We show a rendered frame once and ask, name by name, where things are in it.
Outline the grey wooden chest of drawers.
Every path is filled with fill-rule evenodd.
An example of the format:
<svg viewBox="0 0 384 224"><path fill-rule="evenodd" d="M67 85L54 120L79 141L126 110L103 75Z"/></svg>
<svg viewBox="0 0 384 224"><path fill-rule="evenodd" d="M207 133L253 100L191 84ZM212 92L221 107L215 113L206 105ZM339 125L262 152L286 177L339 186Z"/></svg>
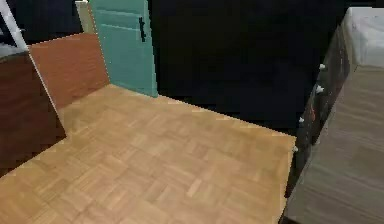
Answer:
<svg viewBox="0 0 384 224"><path fill-rule="evenodd" d="M340 31L349 74L278 224L384 224L384 71Z"/></svg>

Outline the teal room door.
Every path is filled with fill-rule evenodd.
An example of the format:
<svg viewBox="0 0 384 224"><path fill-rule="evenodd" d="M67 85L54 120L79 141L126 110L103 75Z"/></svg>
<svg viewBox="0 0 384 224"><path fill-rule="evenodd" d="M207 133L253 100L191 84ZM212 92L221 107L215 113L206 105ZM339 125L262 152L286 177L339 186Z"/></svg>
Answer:
<svg viewBox="0 0 384 224"><path fill-rule="evenodd" d="M110 82L156 97L148 0L89 0ZM139 17L145 21L141 41Z"/></svg>

